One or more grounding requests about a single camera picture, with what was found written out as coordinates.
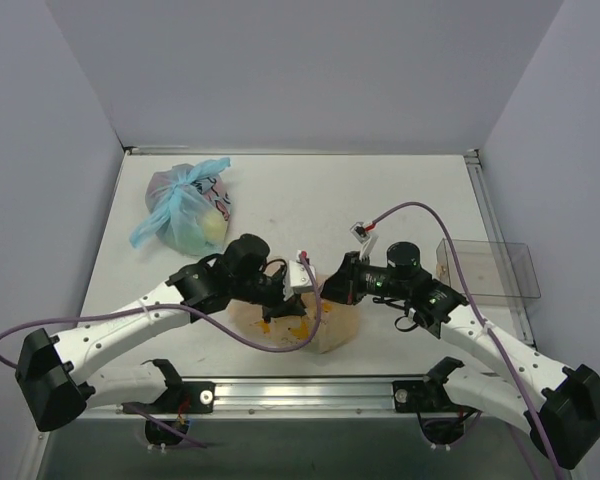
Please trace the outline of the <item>translucent orange plastic bag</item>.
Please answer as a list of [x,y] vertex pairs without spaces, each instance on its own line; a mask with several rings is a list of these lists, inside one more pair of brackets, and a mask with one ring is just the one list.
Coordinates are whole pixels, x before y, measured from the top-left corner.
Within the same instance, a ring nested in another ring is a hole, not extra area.
[[[309,338],[316,320],[316,302],[313,293],[304,293],[304,316],[274,318],[270,323],[262,319],[262,308],[245,302],[232,301],[228,307],[229,322],[235,331],[252,342],[276,348],[296,346]],[[358,335],[361,309],[323,300],[321,323],[307,349],[315,354],[326,354],[352,342]]]

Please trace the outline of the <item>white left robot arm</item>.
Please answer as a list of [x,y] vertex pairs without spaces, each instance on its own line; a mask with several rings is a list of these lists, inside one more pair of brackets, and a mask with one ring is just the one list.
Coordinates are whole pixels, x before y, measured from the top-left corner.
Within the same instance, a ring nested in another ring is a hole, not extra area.
[[148,360],[131,370],[111,369],[109,363],[164,332],[208,319],[232,301],[261,306],[265,321],[302,315],[301,295],[316,284],[314,268],[299,252],[267,274],[269,253],[264,240],[244,234],[116,312],[54,335],[43,328],[29,333],[15,378],[38,430],[54,431],[105,405],[173,410],[183,387],[169,361]]

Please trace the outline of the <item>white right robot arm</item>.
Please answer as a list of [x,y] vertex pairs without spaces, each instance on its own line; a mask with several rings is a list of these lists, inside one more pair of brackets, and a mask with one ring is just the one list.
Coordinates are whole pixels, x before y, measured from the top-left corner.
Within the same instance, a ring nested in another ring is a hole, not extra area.
[[419,248],[397,242],[384,267],[356,251],[345,254],[324,283],[325,300],[356,305],[365,296],[402,303],[420,328],[479,360],[487,377],[446,357],[423,385],[426,402],[472,407],[518,428],[559,467],[572,470],[600,439],[600,376],[542,355],[492,322],[478,319],[468,299],[422,268]]

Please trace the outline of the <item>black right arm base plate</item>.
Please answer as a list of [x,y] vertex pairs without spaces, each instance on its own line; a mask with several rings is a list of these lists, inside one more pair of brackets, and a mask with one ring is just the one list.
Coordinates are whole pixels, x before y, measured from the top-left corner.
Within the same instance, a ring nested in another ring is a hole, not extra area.
[[396,380],[392,384],[393,406],[397,413],[460,413],[475,412],[476,408],[456,403],[441,386],[421,379]]

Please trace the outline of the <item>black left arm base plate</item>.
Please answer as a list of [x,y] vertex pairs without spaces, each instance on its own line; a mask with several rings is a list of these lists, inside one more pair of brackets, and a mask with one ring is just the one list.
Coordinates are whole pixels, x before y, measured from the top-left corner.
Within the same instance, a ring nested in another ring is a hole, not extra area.
[[214,409],[216,384],[212,381],[185,381],[180,387],[168,388],[153,403],[131,402],[122,411],[131,414],[133,407],[151,415],[210,414]]

